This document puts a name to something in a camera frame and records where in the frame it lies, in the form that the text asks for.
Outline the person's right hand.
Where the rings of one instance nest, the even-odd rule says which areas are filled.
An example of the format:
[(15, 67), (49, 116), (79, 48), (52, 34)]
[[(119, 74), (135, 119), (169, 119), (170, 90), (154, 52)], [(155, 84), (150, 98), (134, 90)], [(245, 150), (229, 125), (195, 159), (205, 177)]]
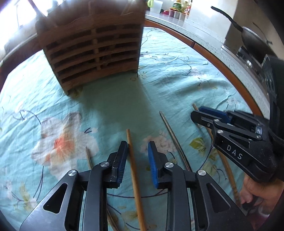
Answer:
[(276, 206), (283, 192), (283, 181), (276, 179), (269, 183), (257, 183), (249, 176), (245, 175), (243, 187), (240, 191), (241, 204), (250, 203), (253, 196), (260, 197), (263, 201), (258, 202), (264, 213), (270, 213)]

